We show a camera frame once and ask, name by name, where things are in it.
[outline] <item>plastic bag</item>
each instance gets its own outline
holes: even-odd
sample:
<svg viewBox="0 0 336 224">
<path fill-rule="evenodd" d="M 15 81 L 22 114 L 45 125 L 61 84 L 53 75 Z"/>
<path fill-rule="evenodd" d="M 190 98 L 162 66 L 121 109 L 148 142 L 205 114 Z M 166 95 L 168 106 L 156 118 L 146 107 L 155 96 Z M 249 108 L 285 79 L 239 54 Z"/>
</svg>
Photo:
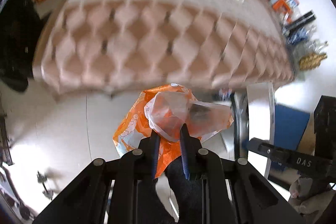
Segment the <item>plastic bag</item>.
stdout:
<svg viewBox="0 0 336 224">
<path fill-rule="evenodd" d="M 189 134 L 200 137 L 227 128 L 231 109 L 226 105 L 190 100 L 180 92 L 158 92 L 145 106 L 150 128 L 167 141 L 177 142 L 180 130 L 187 124 Z"/>
<path fill-rule="evenodd" d="M 113 135 L 113 142 L 116 146 L 116 149 L 120 156 L 123 156 L 127 152 L 137 148 L 139 146 L 140 140 L 143 138 L 147 138 L 151 135 L 152 129 L 149 126 L 149 121 L 146 118 L 145 111 L 149 111 L 149 108 L 146 107 L 147 103 L 152 100 L 155 95 L 158 92 L 163 91 L 173 91 L 176 93 L 182 93 L 184 98 L 187 98 L 190 105 L 195 105 L 194 107 L 198 107 L 200 105 L 207 106 L 209 103 L 203 103 L 198 102 L 194 95 L 192 94 L 190 89 L 185 88 L 184 86 L 178 85 L 178 84 L 169 84 L 169 85 L 163 85 L 159 86 L 150 90 L 144 90 L 140 93 L 139 98 L 134 103 L 130 111 L 127 113 L 125 118 L 122 120 L 120 126 L 115 131 Z M 214 112 L 211 112 L 212 114 L 207 117 L 210 117 L 211 119 L 216 119 L 216 115 Z M 202 115 L 200 111 L 194 111 L 194 116 L 191 116 L 189 119 L 193 119 L 193 121 L 196 120 L 196 116 L 198 116 L 198 121 L 201 121 Z M 231 115 L 231 112 L 227 114 L 226 118 L 221 117 L 223 128 L 218 129 L 214 132 L 212 131 L 206 131 L 211 130 L 211 128 L 206 129 L 206 122 L 199 122 L 200 124 L 195 124 L 195 126 L 192 126 L 191 124 L 188 124 L 188 130 L 190 134 L 195 133 L 197 136 L 198 134 L 201 134 L 201 136 L 197 136 L 198 139 L 201 142 L 206 141 L 210 137 L 212 137 L 214 134 L 216 134 L 218 131 L 222 129 L 226 129 L 230 127 L 230 125 L 233 122 L 233 118 Z M 160 140 L 160 148 L 159 148 L 159 158 L 157 161 L 157 172 L 155 177 L 159 177 L 163 171 L 166 169 L 166 167 L 171 163 L 174 159 L 179 157 L 181 155 L 180 151 L 180 143 L 177 142 L 171 142 L 168 141 L 165 138 L 161 138 Z"/>
</svg>

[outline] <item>orange plastic bag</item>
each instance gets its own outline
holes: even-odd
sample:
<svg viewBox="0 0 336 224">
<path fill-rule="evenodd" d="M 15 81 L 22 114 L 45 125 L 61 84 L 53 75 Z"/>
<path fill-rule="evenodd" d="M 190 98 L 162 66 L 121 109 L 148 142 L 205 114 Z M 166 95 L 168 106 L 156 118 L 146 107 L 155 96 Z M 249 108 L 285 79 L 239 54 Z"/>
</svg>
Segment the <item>orange plastic bag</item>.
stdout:
<svg viewBox="0 0 336 224">
<path fill-rule="evenodd" d="M 173 91 L 184 93 L 189 100 L 197 101 L 190 89 L 178 84 L 168 84 L 159 86 L 150 90 L 144 90 L 140 93 L 139 98 L 134 103 L 130 111 L 122 120 L 120 126 L 113 135 L 113 142 L 117 148 L 120 156 L 123 156 L 127 152 L 136 149 L 139 146 L 140 140 L 147 138 L 151 135 L 152 129 L 149 126 L 148 119 L 145 116 L 145 106 L 147 103 L 155 97 L 158 92 Z M 224 118 L 223 128 L 228 128 L 233 122 L 231 113 Z M 209 132 L 202 136 L 199 136 L 201 142 L 206 141 L 218 131 Z M 155 177 L 159 177 L 166 167 L 174 159 L 181 155 L 180 142 L 169 142 L 164 138 L 161 138 L 159 158 L 157 162 L 157 172 Z"/>
</svg>

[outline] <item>silver screw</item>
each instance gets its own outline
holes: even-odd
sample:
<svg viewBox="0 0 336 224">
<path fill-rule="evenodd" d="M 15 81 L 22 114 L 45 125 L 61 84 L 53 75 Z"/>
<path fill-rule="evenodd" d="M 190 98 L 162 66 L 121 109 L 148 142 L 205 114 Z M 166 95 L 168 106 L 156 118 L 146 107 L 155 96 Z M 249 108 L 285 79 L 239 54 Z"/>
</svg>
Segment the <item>silver screw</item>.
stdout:
<svg viewBox="0 0 336 224">
<path fill-rule="evenodd" d="M 246 165 L 246 164 L 247 164 L 247 159 L 245 159 L 245 158 L 239 158 L 239 159 L 238 159 L 238 163 L 239 163 L 240 165 Z"/>
<path fill-rule="evenodd" d="M 95 159 L 93 161 L 93 165 L 95 165 L 95 166 L 101 166 L 103 163 L 104 163 L 103 159 Z"/>
<path fill-rule="evenodd" d="M 205 156 L 205 155 L 207 155 L 209 153 L 209 151 L 207 149 L 205 149 L 205 148 L 201 148 L 201 149 L 198 150 L 198 153 L 200 155 Z"/>
<path fill-rule="evenodd" d="M 132 151 L 132 153 L 133 153 L 133 155 L 135 155 L 135 156 L 140 156 L 141 154 L 142 154 L 142 150 L 141 149 L 134 149 L 133 151 Z"/>
</svg>

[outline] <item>floor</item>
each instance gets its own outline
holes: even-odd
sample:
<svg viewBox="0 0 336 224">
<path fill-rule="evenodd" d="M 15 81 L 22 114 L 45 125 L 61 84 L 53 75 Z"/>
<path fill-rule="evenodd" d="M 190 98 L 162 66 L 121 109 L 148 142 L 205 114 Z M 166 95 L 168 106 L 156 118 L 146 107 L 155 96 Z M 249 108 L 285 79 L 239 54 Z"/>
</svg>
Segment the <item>floor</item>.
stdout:
<svg viewBox="0 0 336 224">
<path fill-rule="evenodd" d="M 29 82 L 24 94 L 3 83 L 0 91 L 15 163 L 8 169 L 20 197 L 37 213 L 49 204 L 37 183 L 37 171 L 48 176 L 46 186 L 57 194 L 93 159 L 118 159 L 112 136 L 140 93 L 123 92 L 112 99 L 106 94 L 83 94 L 56 102 L 35 81 Z M 230 156 L 220 134 L 203 146 L 221 157 Z M 157 193 L 176 218 L 169 199 L 176 208 L 177 204 L 165 177 L 160 177 Z"/>
</svg>

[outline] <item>diamond tufted upholstery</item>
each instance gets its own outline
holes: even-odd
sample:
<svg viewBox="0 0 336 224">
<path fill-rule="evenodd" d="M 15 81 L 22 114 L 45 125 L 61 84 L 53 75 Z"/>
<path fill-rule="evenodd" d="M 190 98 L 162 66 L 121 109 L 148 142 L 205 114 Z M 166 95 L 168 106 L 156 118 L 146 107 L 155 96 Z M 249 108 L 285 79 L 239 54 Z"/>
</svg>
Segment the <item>diamond tufted upholstery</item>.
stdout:
<svg viewBox="0 0 336 224">
<path fill-rule="evenodd" d="M 279 34 L 188 0 L 68 0 L 48 24 L 33 71 L 57 94 L 293 79 Z"/>
</svg>

